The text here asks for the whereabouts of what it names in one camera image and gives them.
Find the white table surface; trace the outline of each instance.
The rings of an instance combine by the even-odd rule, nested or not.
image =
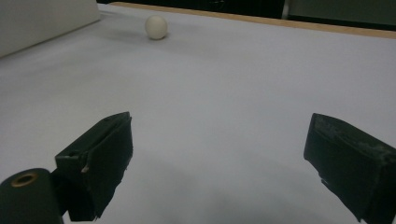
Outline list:
[[[396,39],[100,10],[0,59],[0,180],[52,171],[99,119],[130,111],[134,157],[98,224],[357,223],[305,138],[316,112],[396,146]],[[152,14],[164,40],[145,35]]]

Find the white surface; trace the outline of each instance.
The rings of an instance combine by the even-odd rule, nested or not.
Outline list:
[[[161,16],[150,16],[146,20],[145,24],[146,33],[148,33],[148,37],[151,39],[162,39],[166,36],[168,32],[168,23]]]
[[[95,0],[1,0],[0,57],[97,20]]]
[[[396,146],[396,40],[100,6],[0,60],[0,179],[129,110],[134,157],[96,223],[357,223],[303,159],[312,113]]]

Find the table edge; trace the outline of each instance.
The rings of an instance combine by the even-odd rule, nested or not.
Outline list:
[[[117,7],[133,7],[133,8],[154,10],[154,11],[222,18],[233,21],[249,21],[249,22],[256,22],[256,23],[269,24],[269,25],[333,32],[333,33],[348,34],[348,35],[365,35],[365,36],[396,39],[396,32],[393,31],[373,30],[373,29],[338,26],[338,25],[330,25],[330,24],[319,24],[319,23],[305,22],[305,21],[286,21],[286,20],[270,19],[263,17],[243,16],[243,15],[200,11],[200,10],[175,8],[175,7],[158,7],[158,6],[149,6],[149,5],[142,5],[135,3],[125,3],[125,2],[113,2],[110,3],[110,5]]]

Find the white ball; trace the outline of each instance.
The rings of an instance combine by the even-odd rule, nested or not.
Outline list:
[[[150,16],[146,20],[146,32],[151,39],[164,38],[168,32],[168,23],[161,16]]]

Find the white box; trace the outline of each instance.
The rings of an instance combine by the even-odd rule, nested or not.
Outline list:
[[[95,0],[0,0],[0,57],[99,20]]]

